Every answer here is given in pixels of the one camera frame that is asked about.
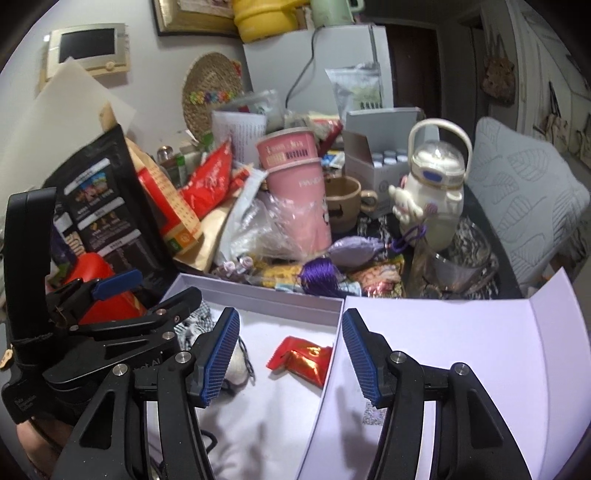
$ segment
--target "label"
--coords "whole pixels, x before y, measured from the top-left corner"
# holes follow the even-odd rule
[[[104,158],[78,175],[64,188],[64,196],[74,222],[80,222],[103,205],[119,197],[111,161]]]
[[[119,195],[112,169],[104,158],[78,175],[63,190],[65,203],[87,251],[97,252],[117,273],[139,269],[144,287],[157,288],[162,280],[154,271],[160,265]]]

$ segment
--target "person's hand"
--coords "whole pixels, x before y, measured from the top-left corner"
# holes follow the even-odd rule
[[[17,425],[17,436],[22,448],[37,470],[48,477],[53,473],[61,449],[67,443],[72,427],[58,420],[33,420]]]

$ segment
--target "pink paper cup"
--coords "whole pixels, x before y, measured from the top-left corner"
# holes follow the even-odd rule
[[[256,149],[265,170],[318,157],[314,134],[306,127],[269,134],[257,142]]]
[[[300,247],[301,260],[332,244],[320,159],[300,160],[268,170],[267,188],[289,203],[282,212],[286,233]]]

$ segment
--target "picture frame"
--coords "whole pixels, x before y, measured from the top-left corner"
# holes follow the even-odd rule
[[[219,35],[238,38],[228,0],[151,0],[159,37]]]

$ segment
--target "red candy wrapper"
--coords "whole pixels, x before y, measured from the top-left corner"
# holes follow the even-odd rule
[[[211,153],[180,192],[200,220],[218,206],[228,193],[232,171],[232,143],[226,140]]]
[[[323,388],[329,370],[332,347],[321,347],[302,338],[287,337],[277,347],[267,368],[285,368],[317,387]]]

